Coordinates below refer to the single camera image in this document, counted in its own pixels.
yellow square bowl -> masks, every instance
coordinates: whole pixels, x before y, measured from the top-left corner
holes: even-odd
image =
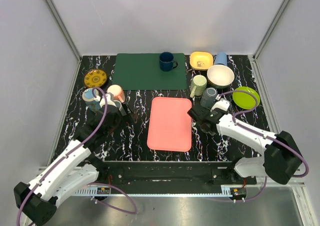
[[[190,65],[195,70],[206,71],[214,64],[214,57],[208,52],[193,52]]]

gray mug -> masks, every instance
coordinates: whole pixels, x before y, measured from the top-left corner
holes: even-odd
[[[207,88],[202,94],[200,105],[211,109],[211,107],[216,103],[217,95],[218,95],[218,92],[215,88],[213,87]]]

pink cutting board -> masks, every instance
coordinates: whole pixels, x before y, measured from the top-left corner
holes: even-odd
[[[186,98],[156,97],[152,101],[147,145],[153,150],[191,149],[192,103]]]

light green mug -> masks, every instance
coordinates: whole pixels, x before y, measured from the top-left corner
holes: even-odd
[[[207,87],[207,79],[202,75],[196,75],[191,81],[190,97],[201,96]]]

metal floor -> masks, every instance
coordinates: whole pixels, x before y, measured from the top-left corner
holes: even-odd
[[[249,195],[258,192],[248,189]],[[214,202],[198,197],[137,197],[138,215],[125,214],[88,197],[72,196],[45,226],[297,226],[303,225],[294,194],[287,187],[270,187],[256,200],[246,203]],[[106,202],[127,210],[125,197],[109,197]]]

